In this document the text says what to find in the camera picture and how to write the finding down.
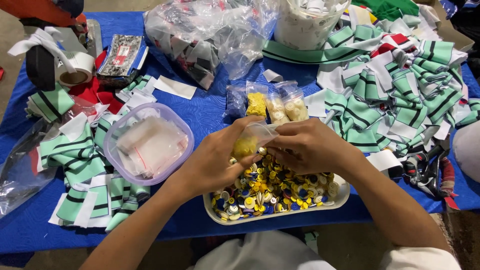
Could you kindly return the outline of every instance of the table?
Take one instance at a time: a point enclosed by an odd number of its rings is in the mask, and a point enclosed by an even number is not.
[[[142,12],[86,12],[87,18],[98,20],[102,30],[103,44],[109,44],[113,34],[143,35]],[[185,76],[180,69],[172,67],[163,54],[157,53],[160,61],[148,55],[143,74],[154,77],[165,77],[196,85],[193,80]],[[319,91],[315,84],[316,65],[300,65],[264,58],[251,68],[246,78],[236,84],[245,83],[245,80],[256,80],[269,85],[262,72],[272,69],[283,75],[286,80],[297,80],[306,95]],[[463,78],[469,87],[470,97],[480,98],[480,87],[466,64],[462,65]],[[229,84],[227,72],[221,68],[216,76],[213,87],[209,92],[197,89],[192,100],[156,90],[154,92],[158,102],[170,106],[192,129],[195,136],[195,147],[209,133],[219,130],[230,123],[222,114],[225,109],[225,85]],[[25,63],[18,75],[12,97],[0,124],[0,162],[12,149],[16,141],[32,126],[33,121],[25,118],[24,108],[27,97],[34,94],[35,87],[25,73]],[[465,176],[458,168],[453,154],[449,158],[455,168],[455,193],[459,194],[455,202],[460,209],[480,208],[480,184]],[[63,228],[50,223],[49,220],[60,195],[65,191],[62,173],[57,179],[49,183],[34,197],[29,199],[12,213],[0,220],[0,254],[39,251],[48,249],[76,248],[96,246],[106,236],[104,229]],[[444,205],[441,201],[434,201],[423,192],[410,187],[401,180],[399,186],[412,195],[428,212],[441,212]],[[153,186],[152,193],[159,187]],[[371,221],[371,217],[360,200],[357,192],[352,188],[346,204],[339,209],[321,212],[297,213],[294,216],[276,217],[257,220],[239,225],[220,225],[210,217],[204,209],[202,197],[196,197],[181,206],[160,232],[158,240],[171,240],[187,237],[220,235],[232,233],[246,233],[280,229],[296,226],[308,226],[339,222]]]

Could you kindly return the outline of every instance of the white tray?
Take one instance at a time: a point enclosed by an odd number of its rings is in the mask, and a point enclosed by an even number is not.
[[[339,208],[340,206],[344,205],[345,202],[348,199],[348,196],[350,196],[350,184],[347,183],[343,178],[335,174],[334,177],[334,182],[337,182],[338,185],[340,186],[340,189],[338,191],[337,196],[334,199],[335,204],[330,205],[330,206],[325,206],[321,205],[318,207],[310,207],[308,209],[303,209],[303,210],[297,210],[297,211],[287,211],[287,212],[281,212],[281,213],[274,213],[271,215],[262,215],[262,216],[257,216],[257,217],[249,217],[246,219],[241,219],[241,220],[236,220],[236,221],[224,221],[220,217],[218,217],[215,213],[215,211],[212,208],[212,199],[210,197],[210,194],[204,194],[204,206],[205,210],[207,211],[207,214],[215,220],[215,222],[220,223],[222,225],[234,225],[234,224],[240,224],[240,223],[245,223],[245,222],[250,222],[250,221],[255,221],[255,220],[262,220],[262,219],[268,219],[268,218],[273,218],[273,217],[279,217],[279,216],[286,216],[286,215],[291,215],[295,213],[303,213],[303,212],[309,212],[309,211],[318,211],[318,210],[332,210]]]

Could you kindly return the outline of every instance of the printed label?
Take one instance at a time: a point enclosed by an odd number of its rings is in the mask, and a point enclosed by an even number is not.
[[[130,51],[130,46],[120,45],[119,50],[117,52],[117,56],[113,60],[114,65],[123,65],[123,62],[128,56],[128,52]]]

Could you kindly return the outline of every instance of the plastic tray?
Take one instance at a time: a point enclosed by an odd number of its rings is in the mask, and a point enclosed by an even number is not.
[[[123,166],[123,163],[120,160],[120,157],[117,152],[117,140],[112,137],[113,133],[117,131],[120,127],[124,126],[124,124],[130,120],[131,118],[139,120],[137,113],[142,110],[151,110],[154,109],[160,113],[160,117],[164,118],[167,121],[172,120],[177,127],[179,127],[188,137],[188,145],[187,149],[183,153],[180,158],[175,161],[168,169],[166,169],[163,173],[159,174],[157,177],[152,179],[145,179],[142,176],[135,176],[129,173]],[[121,132],[115,133],[116,136],[120,137],[122,135]],[[139,185],[154,185],[161,183],[165,179],[167,179],[185,160],[191,155],[193,152],[193,145],[194,145],[194,137],[192,130],[190,127],[183,121],[180,116],[178,116],[172,109],[168,106],[163,105],[161,103],[147,103],[130,111],[124,117],[120,118],[117,122],[115,122],[111,128],[108,129],[107,134],[105,135],[105,139],[103,142],[103,150],[105,157],[107,160],[113,165],[113,167],[118,170],[118,172],[130,183],[139,184]]]
[[[346,201],[348,200],[348,197],[350,196],[350,184],[345,181],[343,178],[335,174],[334,177],[334,182],[337,182],[338,185],[340,186],[340,189],[338,191],[337,196],[333,200],[335,204],[330,205],[330,206],[325,206],[321,205],[319,207],[311,207],[308,209],[303,209],[303,210],[297,210],[297,211],[287,211],[287,212],[281,212],[281,213],[274,213],[271,215],[262,215],[259,217],[249,217],[246,219],[239,219],[236,221],[224,221],[220,217],[218,217],[215,213],[215,211],[212,208],[212,199],[210,197],[210,194],[204,194],[204,206],[205,210],[207,211],[207,214],[215,220],[215,222],[220,223],[222,225],[234,225],[234,224],[240,224],[240,223],[245,223],[245,222],[250,222],[250,221],[256,221],[256,220],[263,220],[263,219],[268,219],[268,218],[273,218],[273,217],[280,217],[280,216],[286,216],[286,215],[291,215],[291,214],[296,214],[296,213],[304,213],[304,212],[310,212],[310,211],[319,211],[319,210],[332,210],[339,208],[340,206],[344,205]]]

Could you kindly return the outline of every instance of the right hand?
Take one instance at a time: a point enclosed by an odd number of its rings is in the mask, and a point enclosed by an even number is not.
[[[290,122],[276,128],[280,134],[266,144],[270,154],[298,174],[333,172],[342,175],[364,159],[351,145],[318,118]],[[291,149],[290,154],[281,149]]]

